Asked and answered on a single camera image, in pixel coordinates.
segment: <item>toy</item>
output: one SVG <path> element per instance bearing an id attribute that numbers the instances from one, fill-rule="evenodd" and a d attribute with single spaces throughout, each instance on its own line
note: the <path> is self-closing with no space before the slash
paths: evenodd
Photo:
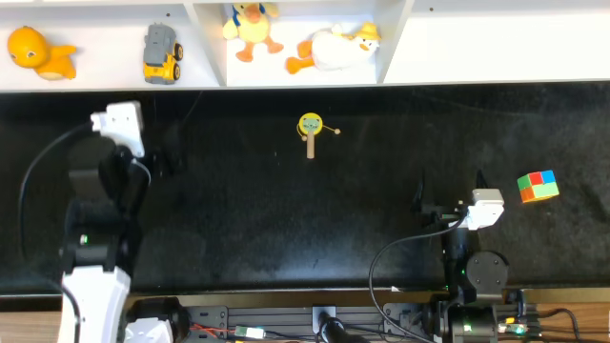
<path id="1" fill-rule="evenodd" d="M 517 180 L 523 203 L 559 195 L 553 171 L 531 172 Z"/>
<path id="2" fill-rule="evenodd" d="M 373 23 L 364 23 L 355 36 L 343 33 L 340 25 L 321 30 L 312 40 L 298 45 L 298 57 L 286 60 L 286 69 L 296 74 L 303 68 L 316 66 L 321 71 L 335 71 L 368 60 L 379 47 L 381 37 Z"/>
<path id="3" fill-rule="evenodd" d="M 144 37 L 144 79 L 148 83 L 172 85 L 180 78 L 180 66 L 184 51 L 176 41 L 175 31 L 167 25 L 149 26 Z"/>
<path id="4" fill-rule="evenodd" d="M 19 67 L 34 69 L 38 76 L 49 81 L 73 79 L 76 70 L 70 55 L 73 46 L 52 46 L 45 37 L 30 27 L 15 30 L 9 37 L 9 53 Z"/>
<path id="5" fill-rule="evenodd" d="M 236 54 L 242 62 L 252 62 L 254 45 L 265 43 L 269 53 L 278 53 L 284 46 L 274 42 L 269 36 L 271 24 L 265 14 L 273 18 L 279 15 L 277 6 L 270 3 L 235 3 L 233 4 L 233 17 L 229 19 L 222 29 L 222 35 L 228 39 L 237 36 L 246 42 L 246 48 Z"/>
<path id="6" fill-rule="evenodd" d="M 315 113 L 306 113 L 301 116 L 296 124 L 296 132 L 304 142 L 307 142 L 307 158 L 315 158 L 315 136 L 322 131 L 322 128 L 332 130 L 335 134 L 340 134 L 341 130 L 331 129 L 322 123 L 322 118 Z"/>

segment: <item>yellow plush duck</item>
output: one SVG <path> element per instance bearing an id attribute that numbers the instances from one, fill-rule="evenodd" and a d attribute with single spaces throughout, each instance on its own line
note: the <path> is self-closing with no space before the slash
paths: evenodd
<path id="1" fill-rule="evenodd" d="M 296 74 L 303 68 L 316 66 L 321 71 L 336 71 L 367 61 L 379 48 L 381 37 L 373 23 L 364 23 L 354 36 L 343 33 L 340 25 L 321 30 L 312 40 L 297 47 L 298 56 L 286 60 L 286 69 Z"/>
<path id="2" fill-rule="evenodd" d="M 278 53 L 284 46 L 274 42 L 269 36 L 271 24 L 267 15 L 276 18 L 279 15 L 277 6 L 270 3 L 235 3 L 233 17 L 225 24 L 222 34 L 226 39 L 237 36 L 246 42 L 246 48 L 237 53 L 237 58 L 243 62 L 252 62 L 254 45 L 265 43 L 269 53 Z"/>
<path id="3" fill-rule="evenodd" d="M 70 55 L 73 46 L 54 47 L 37 30 L 30 27 L 17 29 L 9 37 L 9 53 L 19 67 L 34 69 L 38 76 L 49 81 L 73 79 L 76 70 Z"/>

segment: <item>yellow and gray toy truck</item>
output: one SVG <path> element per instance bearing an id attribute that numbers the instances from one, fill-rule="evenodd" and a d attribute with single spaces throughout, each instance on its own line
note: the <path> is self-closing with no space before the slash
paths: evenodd
<path id="1" fill-rule="evenodd" d="M 175 31 L 163 24 L 150 25 L 144 42 L 144 79 L 152 84 L 172 85 L 180 78 L 178 61 L 183 56 Z"/>

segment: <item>colorful cube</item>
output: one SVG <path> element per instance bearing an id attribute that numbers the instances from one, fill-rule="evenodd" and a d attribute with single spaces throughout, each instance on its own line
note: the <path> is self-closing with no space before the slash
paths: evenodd
<path id="1" fill-rule="evenodd" d="M 517 180 L 523 203 L 540 201 L 559 195 L 553 171 L 530 172 Z"/>

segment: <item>black tabletop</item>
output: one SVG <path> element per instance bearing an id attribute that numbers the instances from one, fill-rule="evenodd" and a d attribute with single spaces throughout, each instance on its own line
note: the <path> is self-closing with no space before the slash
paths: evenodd
<path id="1" fill-rule="evenodd" d="M 422 172 L 435 200 L 451 205 L 471 198 L 478 170 L 504 196 L 505 213 L 479 235 L 508 258 L 510 285 L 607 286 L 609 95 L 608 83 L 204 91 L 184 122 L 188 169 L 155 180 L 142 207 L 132 289 L 364 287 L 383 245 L 421 232 L 410 206 Z M 31 270 L 59 277 L 70 144 L 32 174 L 27 262 L 17 248 L 19 183 L 48 142 L 108 103 L 135 99 L 150 147 L 198 96 L 0 96 L 0 293 L 44 291 Z M 316 137 L 314 160 L 295 129 L 309 111 L 341 129 Z M 517 179 L 546 170 L 560 196 L 521 204 Z M 437 239 L 392 249 L 377 283 L 441 288 L 440 256 Z"/>

